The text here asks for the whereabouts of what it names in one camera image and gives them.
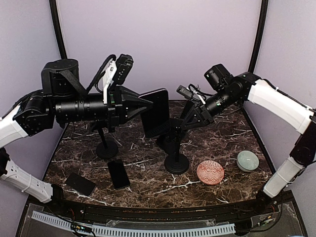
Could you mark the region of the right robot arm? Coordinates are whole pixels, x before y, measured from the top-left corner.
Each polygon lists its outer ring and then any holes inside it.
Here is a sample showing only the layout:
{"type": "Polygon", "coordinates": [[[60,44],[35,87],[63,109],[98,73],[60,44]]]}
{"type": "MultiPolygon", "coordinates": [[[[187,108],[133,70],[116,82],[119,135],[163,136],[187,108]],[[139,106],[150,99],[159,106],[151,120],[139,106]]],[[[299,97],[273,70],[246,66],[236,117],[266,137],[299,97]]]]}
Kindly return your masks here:
{"type": "Polygon", "coordinates": [[[180,86],[177,92],[193,104],[182,113],[182,130],[207,126],[228,106],[249,101],[261,106],[290,124],[300,137],[289,157],[278,168],[253,201],[252,210],[263,214],[271,206],[271,198],[277,196],[286,185],[294,181],[305,168],[316,161],[316,111],[273,86],[267,79],[245,72],[233,76],[222,65],[212,66],[204,77],[216,91],[207,99],[195,101],[200,95],[196,89],[180,86]]]}

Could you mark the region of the purple phone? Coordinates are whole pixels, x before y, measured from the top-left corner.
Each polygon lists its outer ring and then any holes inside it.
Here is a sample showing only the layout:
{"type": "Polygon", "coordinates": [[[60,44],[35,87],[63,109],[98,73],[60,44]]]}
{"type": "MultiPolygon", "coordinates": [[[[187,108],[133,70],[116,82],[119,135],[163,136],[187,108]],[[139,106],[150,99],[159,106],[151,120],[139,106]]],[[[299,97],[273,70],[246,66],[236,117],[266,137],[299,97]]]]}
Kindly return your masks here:
{"type": "Polygon", "coordinates": [[[170,131],[169,97],[165,88],[144,93],[150,95],[153,107],[141,114],[146,138],[153,138],[170,131]]]}

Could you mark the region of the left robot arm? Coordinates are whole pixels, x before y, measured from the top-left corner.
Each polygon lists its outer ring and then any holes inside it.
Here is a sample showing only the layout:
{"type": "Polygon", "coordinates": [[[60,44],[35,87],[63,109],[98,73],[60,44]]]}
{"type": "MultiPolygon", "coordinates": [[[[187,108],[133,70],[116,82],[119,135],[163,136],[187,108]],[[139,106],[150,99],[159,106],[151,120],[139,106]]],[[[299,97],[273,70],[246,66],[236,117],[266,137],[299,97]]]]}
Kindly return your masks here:
{"type": "Polygon", "coordinates": [[[89,121],[92,130],[102,132],[116,127],[153,107],[149,100],[126,87],[123,83],[133,66],[131,56],[110,55],[91,82],[104,79],[104,89],[91,93],[79,81],[79,63],[75,59],[48,62],[41,72],[42,89],[20,98],[0,119],[0,178],[9,182],[59,215],[66,215],[70,205],[63,200],[63,189],[37,179],[19,168],[6,152],[6,145],[25,137],[34,136],[54,123],[61,127],[76,121],[89,121]]]}

